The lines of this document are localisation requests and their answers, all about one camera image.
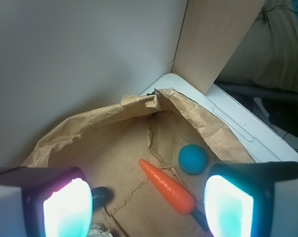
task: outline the gray fabric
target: gray fabric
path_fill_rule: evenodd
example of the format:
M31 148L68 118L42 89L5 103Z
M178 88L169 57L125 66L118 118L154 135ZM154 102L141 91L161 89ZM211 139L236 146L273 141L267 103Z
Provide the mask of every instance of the gray fabric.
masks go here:
M293 9L291 0L268 0L262 11L286 4ZM298 20L295 13L278 7L259 14L218 80L298 93Z

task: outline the black cable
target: black cable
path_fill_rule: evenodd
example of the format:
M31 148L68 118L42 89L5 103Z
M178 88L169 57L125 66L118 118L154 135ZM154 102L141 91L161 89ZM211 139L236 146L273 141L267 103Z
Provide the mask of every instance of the black cable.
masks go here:
M275 7L273 7L272 9L270 9L270 10L268 10L268 11L260 12L259 15L260 15L260 14L263 14L263 13L267 13L267 12L273 11L273 10L274 10L275 8L277 8L277 7L286 7L289 11L291 11L291 12L293 12L293 13L295 13L295 14L298 15L298 12L291 10L289 7L287 7L287 5L289 5L289 4L275 6Z
M283 140L285 139L286 135L288 134L288 132L284 135Z

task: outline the orange carrot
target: orange carrot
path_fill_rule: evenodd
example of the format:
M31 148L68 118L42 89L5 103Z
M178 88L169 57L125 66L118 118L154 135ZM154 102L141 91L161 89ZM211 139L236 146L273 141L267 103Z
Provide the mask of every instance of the orange carrot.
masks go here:
M139 163L154 186L176 211L188 214L194 210L194 197L186 189L148 162L140 159Z

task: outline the white wall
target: white wall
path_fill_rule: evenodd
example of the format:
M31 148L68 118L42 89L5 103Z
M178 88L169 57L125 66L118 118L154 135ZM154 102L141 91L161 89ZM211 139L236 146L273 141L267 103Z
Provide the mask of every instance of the white wall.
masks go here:
M170 72L186 0L0 0L0 165Z

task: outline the toy carrot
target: toy carrot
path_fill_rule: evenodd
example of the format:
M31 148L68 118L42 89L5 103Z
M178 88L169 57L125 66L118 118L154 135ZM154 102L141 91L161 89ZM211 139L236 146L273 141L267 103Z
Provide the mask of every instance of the toy carrot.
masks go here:
M204 231L209 230L204 213L195 208L195 199L186 189L145 160L140 159L139 163L154 186L176 211L180 214L190 213Z

